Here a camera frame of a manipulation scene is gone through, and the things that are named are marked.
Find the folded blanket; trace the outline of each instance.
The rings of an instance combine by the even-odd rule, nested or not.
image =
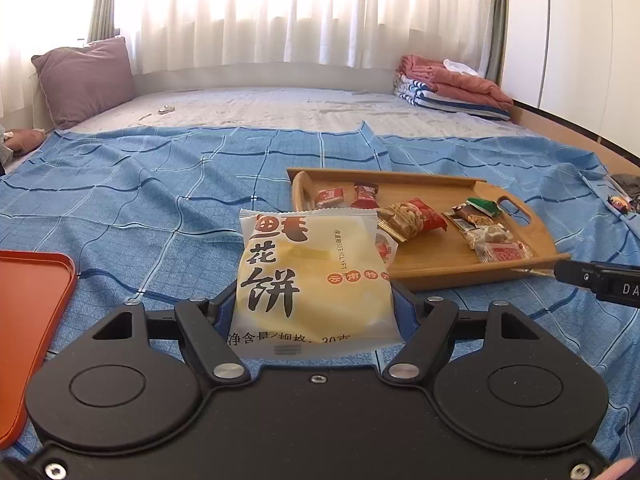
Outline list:
[[[472,75],[450,72],[439,61],[420,56],[402,56],[398,72],[426,83],[432,92],[469,103],[508,110],[513,100],[493,81]]]
[[[459,99],[444,97],[429,90],[427,83],[409,79],[407,76],[398,74],[394,81],[396,96],[404,99],[409,104],[420,108],[430,108],[441,112],[462,112],[489,120],[508,121],[509,113],[500,108],[467,103]]]

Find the blue plaid cloth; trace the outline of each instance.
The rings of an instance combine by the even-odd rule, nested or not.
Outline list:
[[[239,209],[290,210],[291,166],[485,178],[529,204],[559,251],[638,263],[638,218],[623,218],[607,205],[613,188],[600,161],[544,137],[379,137],[366,124],[343,134],[203,127],[55,132],[15,173],[0,178],[0,248],[66,253],[79,273],[49,356],[127,298],[158,309],[219,293],[235,278],[242,253]],[[595,445],[611,459],[638,452],[637,310],[548,278],[435,294],[470,310],[509,300],[529,314],[607,381],[609,410]],[[178,355],[171,342],[152,343]],[[454,357],[479,344],[457,345]],[[397,351],[332,364],[384,367]],[[249,364],[256,373],[261,363]],[[38,446],[28,424],[3,453],[23,458]]]

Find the wooden tray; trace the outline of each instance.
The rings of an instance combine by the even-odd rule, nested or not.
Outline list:
[[[554,241],[542,220],[519,198],[492,186],[480,178],[356,170],[287,169],[292,181],[291,202],[295,211],[315,208],[318,191],[343,187],[345,203],[354,200],[354,182],[373,182],[380,186],[378,204],[420,198],[438,213],[463,203],[470,196],[513,203],[529,219],[521,225],[507,214],[500,223],[509,229],[516,240],[527,244],[533,257],[528,260],[483,264],[471,250],[449,219],[447,231],[436,229],[400,244],[396,260],[389,269],[391,278],[401,280],[411,290],[433,290],[450,286],[476,285],[519,279],[526,274],[513,269],[550,269],[558,260],[567,260],[568,253],[558,253]]]

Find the white wardrobe door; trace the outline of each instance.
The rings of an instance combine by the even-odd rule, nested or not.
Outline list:
[[[500,86],[510,97],[538,106],[546,48],[548,0],[509,0]]]
[[[640,155],[640,0],[612,0],[609,94],[600,134]]]
[[[540,108],[599,132],[609,85],[611,0],[550,0]]]

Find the curtain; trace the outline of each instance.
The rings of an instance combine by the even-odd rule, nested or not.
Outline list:
[[[113,6],[114,0],[94,0],[94,11],[91,14],[89,34],[86,37],[87,43],[114,37]]]
[[[115,25],[135,73],[272,61],[395,69],[403,54],[484,72],[491,7],[492,0],[116,0]]]
[[[486,78],[498,82],[502,71],[504,41],[507,33],[507,0],[494,0],[491,51],[489,53]]]
[[[0,0],[0,118],[31,106],[31,56],[82,46],[92,1]]]

